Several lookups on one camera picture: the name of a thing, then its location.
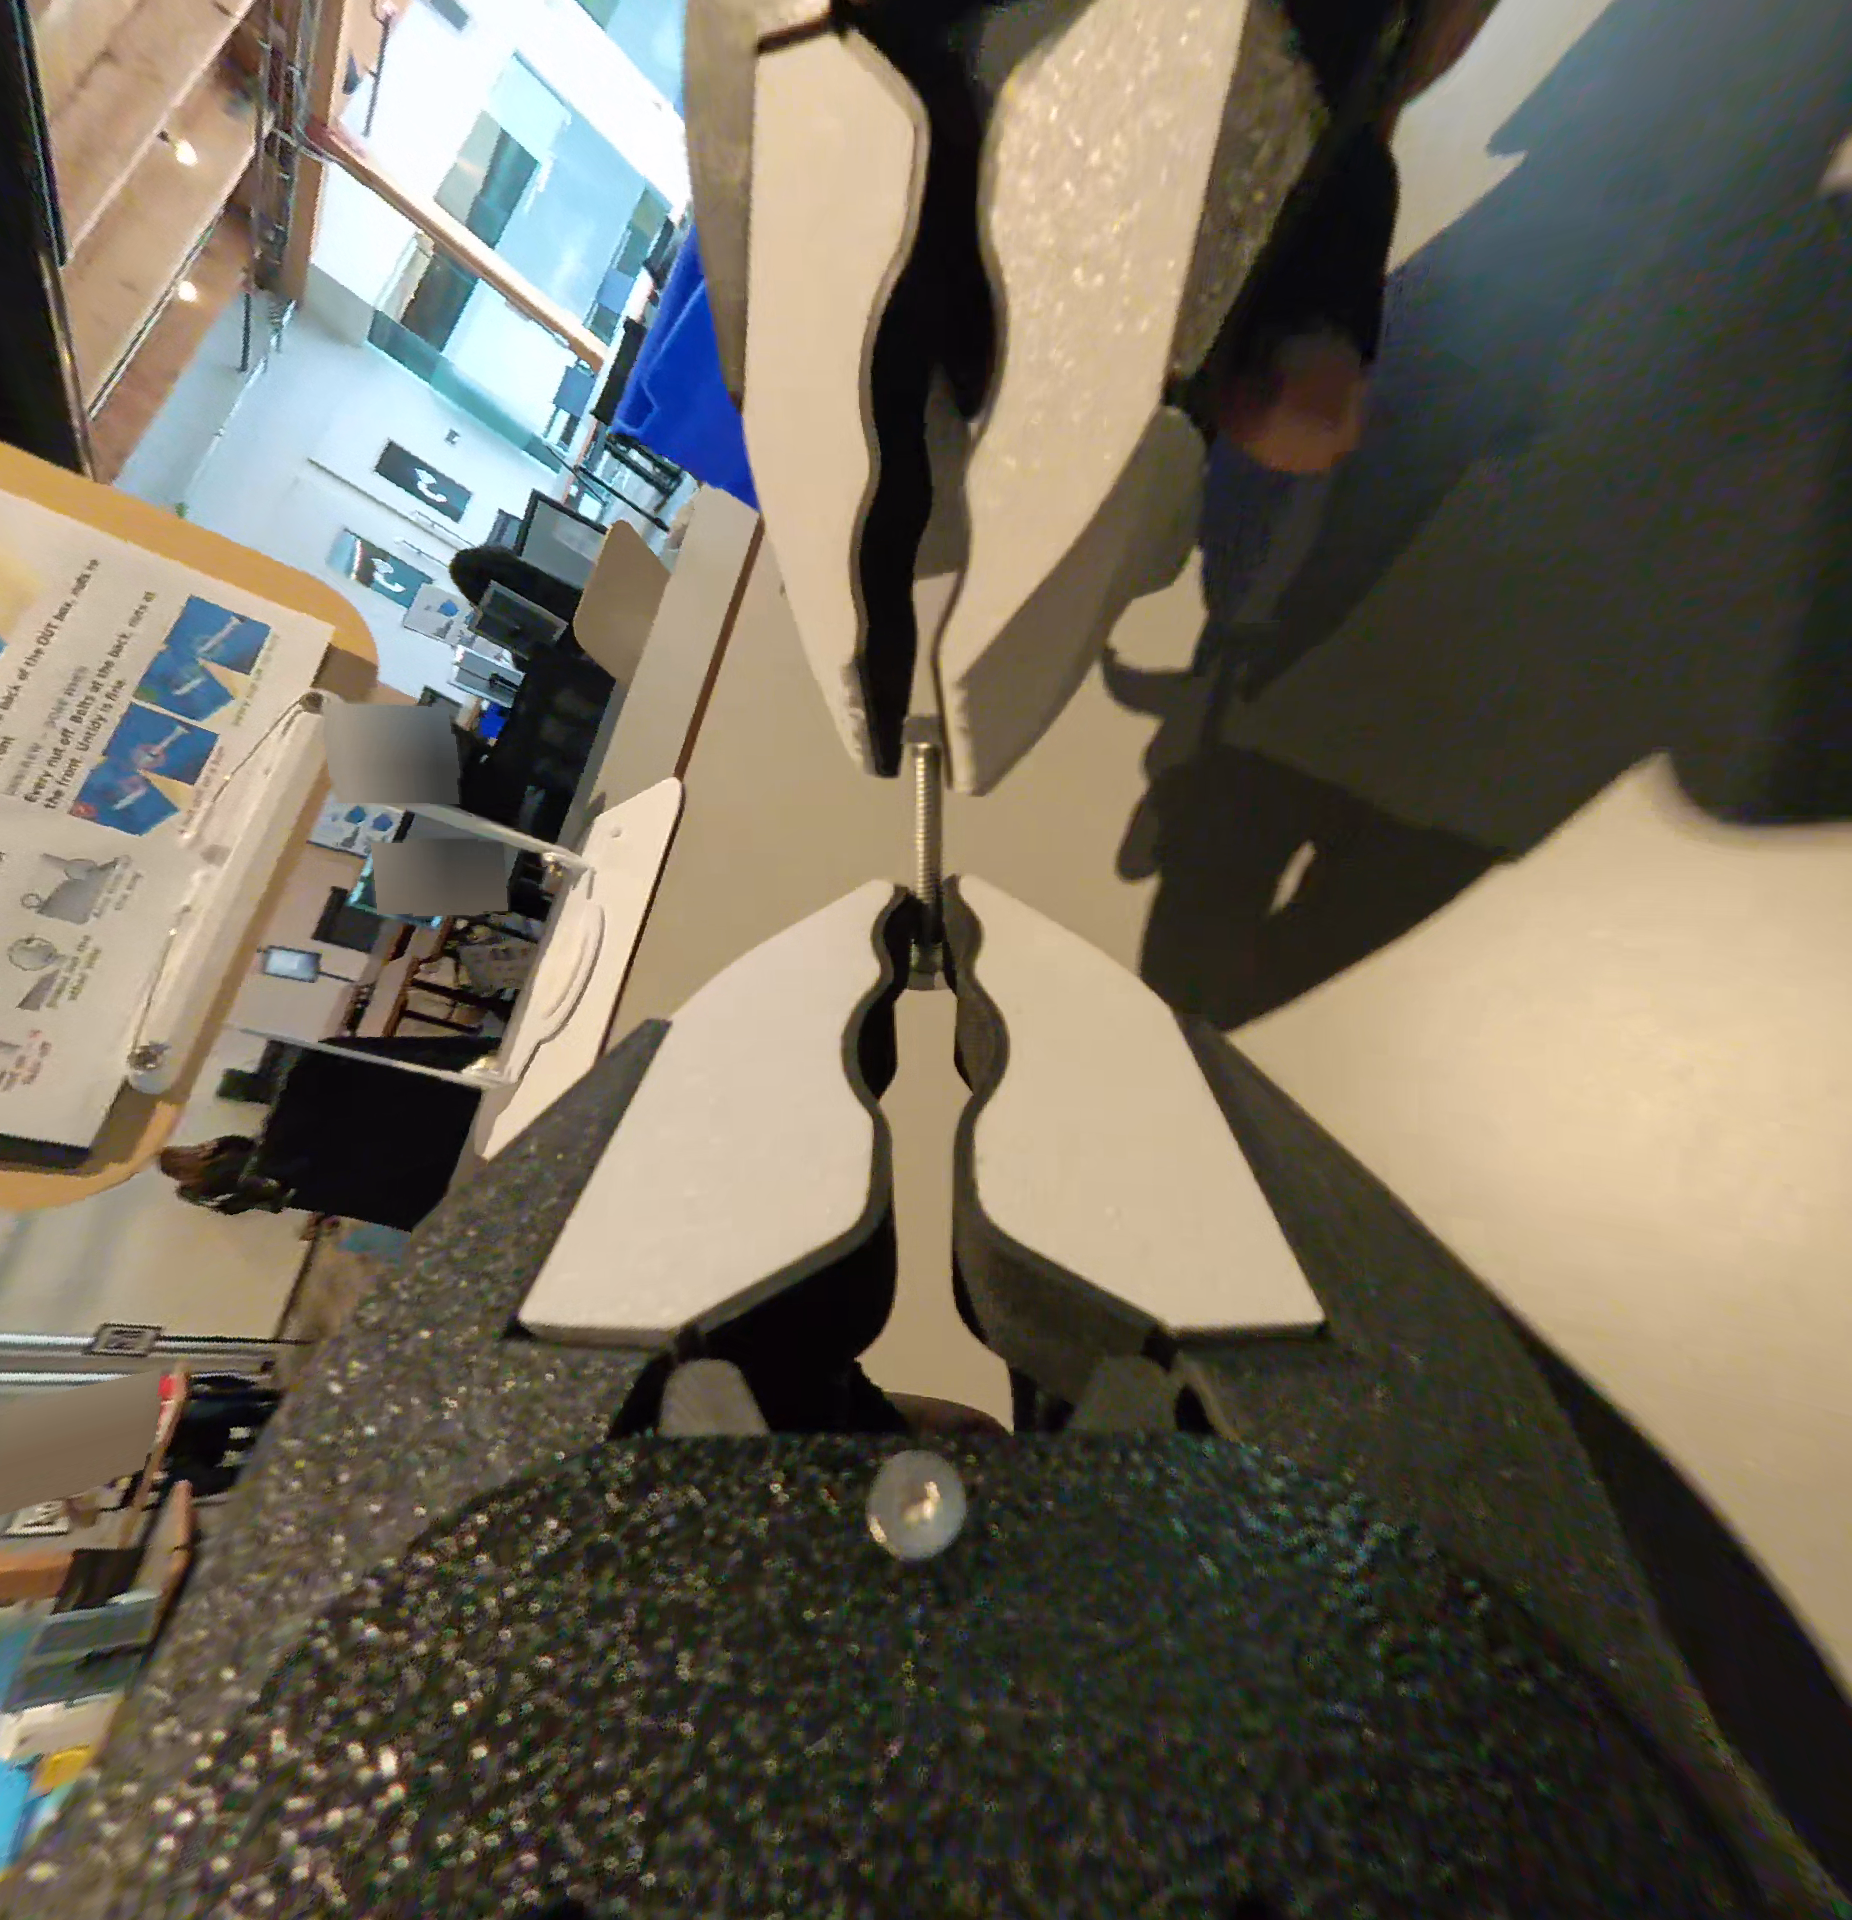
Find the white base board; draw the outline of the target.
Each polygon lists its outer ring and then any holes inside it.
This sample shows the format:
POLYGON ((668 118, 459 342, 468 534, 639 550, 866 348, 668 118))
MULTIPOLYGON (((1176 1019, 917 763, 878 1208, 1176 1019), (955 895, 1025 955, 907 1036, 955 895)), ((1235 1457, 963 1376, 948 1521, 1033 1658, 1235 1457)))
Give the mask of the white base board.
POLYGON ((506 1148, 602 1055, 679 826, 684 788, 656 781, 600 813, 560 867, 553 911, 497 1052, 480 1070, 468 1140, 479 1162, 506 1148))

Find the large black screen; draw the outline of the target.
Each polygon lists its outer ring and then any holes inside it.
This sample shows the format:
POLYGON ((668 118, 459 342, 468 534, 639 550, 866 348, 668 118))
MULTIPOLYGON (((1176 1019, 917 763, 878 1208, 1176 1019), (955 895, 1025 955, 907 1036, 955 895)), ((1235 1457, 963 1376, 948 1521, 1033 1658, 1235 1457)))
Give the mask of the large black screen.
POLYGON ((91 469, 42 72, 28 10, 0 2, 0 444, 91 469))

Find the blue plastic bin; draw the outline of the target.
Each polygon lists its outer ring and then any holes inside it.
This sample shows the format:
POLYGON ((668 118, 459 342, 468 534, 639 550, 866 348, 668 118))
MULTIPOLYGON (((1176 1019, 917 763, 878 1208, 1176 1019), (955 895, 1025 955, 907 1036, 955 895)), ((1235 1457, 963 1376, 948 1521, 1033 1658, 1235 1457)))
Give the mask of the blue plastic bin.
POLYGON ((644 445, 701 487, 759 509, 743 418, 726 390, 699 250, 684 229, 611 432, 644 445))

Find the person's right hand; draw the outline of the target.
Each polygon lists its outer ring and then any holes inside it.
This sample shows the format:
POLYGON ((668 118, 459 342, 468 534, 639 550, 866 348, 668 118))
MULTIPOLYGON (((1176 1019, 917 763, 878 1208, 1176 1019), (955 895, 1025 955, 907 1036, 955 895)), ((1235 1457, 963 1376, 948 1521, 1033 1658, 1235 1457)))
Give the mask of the person's right hand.
POLYGON ((1470 5, 1288 5, 1332 115, 1323 166, 1278 218, 1227 324, 1212 421, 1260 468, 1312 477, 1355 445, 1398 218, 1394 132, 1465 53, 1470 5))

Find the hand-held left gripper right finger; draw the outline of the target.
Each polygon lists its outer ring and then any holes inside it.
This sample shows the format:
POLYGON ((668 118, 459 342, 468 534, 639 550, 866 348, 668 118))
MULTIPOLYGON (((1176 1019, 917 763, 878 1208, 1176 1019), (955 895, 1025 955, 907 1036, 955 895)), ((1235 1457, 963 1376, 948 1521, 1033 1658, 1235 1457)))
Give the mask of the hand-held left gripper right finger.
POLYGON ((948 1257, 1005 1367, 1010 1431, 1052 1431, 1105 1365, 1176 1365, 1326 1330, 1183 1024, 998 885, 948 881, 948 1257))

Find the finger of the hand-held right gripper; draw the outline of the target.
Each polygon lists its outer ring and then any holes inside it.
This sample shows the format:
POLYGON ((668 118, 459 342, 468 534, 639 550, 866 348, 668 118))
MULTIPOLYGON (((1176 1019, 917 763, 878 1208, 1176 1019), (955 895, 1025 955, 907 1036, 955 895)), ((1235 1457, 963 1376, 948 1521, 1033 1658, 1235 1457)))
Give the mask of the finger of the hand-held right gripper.
POLYGON ((1018 5, 970 45, 990 390, 934 640, 948 784, 1033 749, 1200 519, 1197 370, 1326 129, 1281 5, 1018 5))
POLYGON ((873 654, 873 347, 930 154, 905 76, 834 5, 691 2, 684 125, 721 378, 803 657, 848 761, 892 779, 912 642, 873 654))

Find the silver bolt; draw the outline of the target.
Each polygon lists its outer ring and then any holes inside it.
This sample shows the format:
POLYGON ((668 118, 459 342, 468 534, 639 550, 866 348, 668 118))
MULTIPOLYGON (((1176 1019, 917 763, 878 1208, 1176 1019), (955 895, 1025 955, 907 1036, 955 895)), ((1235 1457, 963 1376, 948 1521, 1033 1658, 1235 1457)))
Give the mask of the silver bolt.
POLYGON ((914 931, 907 985, 914 989, 948 989, 953 971, 948 960, 943 916, 943 813, 945 813, 945 751, 941 757, 907 757, 904 769, 912 795, 912 885, 914 931))

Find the white clamp bar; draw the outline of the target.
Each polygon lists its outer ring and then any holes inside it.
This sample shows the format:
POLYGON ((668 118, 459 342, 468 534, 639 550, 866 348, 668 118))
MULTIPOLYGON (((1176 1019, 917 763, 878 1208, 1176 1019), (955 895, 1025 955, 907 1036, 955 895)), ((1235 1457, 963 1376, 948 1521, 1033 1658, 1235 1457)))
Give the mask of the white clamp bar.
POLYGON ((306 690, 211 789, 180 844, 190 881, 130 1033, 123 1085, 173 1093, 233 993, 266 892, 303 838, 323 781, 327 690, 306 690))

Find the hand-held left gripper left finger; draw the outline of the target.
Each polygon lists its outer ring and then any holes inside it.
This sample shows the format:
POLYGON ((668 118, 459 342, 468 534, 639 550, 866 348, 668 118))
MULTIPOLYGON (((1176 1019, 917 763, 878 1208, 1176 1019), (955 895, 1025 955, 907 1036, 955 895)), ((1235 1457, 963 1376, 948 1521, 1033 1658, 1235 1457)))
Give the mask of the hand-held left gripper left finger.
POLYGON ((878 1424, 898 1295, 890 1124, 904 890, 869 881, 662 1024, 533 1277, 537 1342, 739 1372, 769 1428, 878 1424))

